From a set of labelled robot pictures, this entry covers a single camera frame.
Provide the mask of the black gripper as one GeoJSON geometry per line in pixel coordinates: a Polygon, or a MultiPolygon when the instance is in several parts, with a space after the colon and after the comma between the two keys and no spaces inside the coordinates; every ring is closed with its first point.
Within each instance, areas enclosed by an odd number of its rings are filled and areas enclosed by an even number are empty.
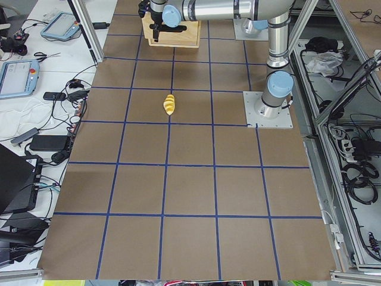
{"type": "Polygon", "coordinates": [[[154,41],[158,41],[160,32],[181,33],[186,30],[186,26],[179,25],[177,27],[169,27],[166,24],[150,24],[149,28],[152,29],[154,41]]]}

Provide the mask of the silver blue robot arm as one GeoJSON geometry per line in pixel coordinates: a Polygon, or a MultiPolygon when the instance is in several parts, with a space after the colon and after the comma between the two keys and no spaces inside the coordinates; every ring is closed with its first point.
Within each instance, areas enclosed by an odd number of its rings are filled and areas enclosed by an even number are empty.
{"type": "Polygon", "coordinates": [[[155,41],[159,40],[161,32],[184,32],[187,21],[244,19],[247,23],[267,23],[267,66],[271,72],[267,76],[265,91],[254,104],[254,110],[265,119],[275,119],[285,109],[283,103],[293,88],[291,75],[283,71],[289,63],[292,6],[292,1],[140,1],[138,14],[140,17],[150,14],[153,21],[150,29],[155,41]]]}

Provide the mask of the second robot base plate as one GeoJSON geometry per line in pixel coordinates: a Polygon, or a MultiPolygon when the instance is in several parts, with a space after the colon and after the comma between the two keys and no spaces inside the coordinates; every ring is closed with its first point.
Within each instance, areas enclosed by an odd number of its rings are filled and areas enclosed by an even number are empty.
{"type": "Polygon", "coordinates": [[[239,41],[268,41],[268,21],[248,18],[233,20],[235,39],[239,41]]]}

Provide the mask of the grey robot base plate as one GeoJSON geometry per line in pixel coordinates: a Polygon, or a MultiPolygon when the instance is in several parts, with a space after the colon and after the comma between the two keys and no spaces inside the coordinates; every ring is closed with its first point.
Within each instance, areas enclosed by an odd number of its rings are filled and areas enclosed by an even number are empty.
{"type": "Polygon", "coordinates": [[[280,107],[268,107],[262,102],[262,92],[244,91],[246,126],[260,129],[292,129],[292,118],[286,98],[280,107]]]}

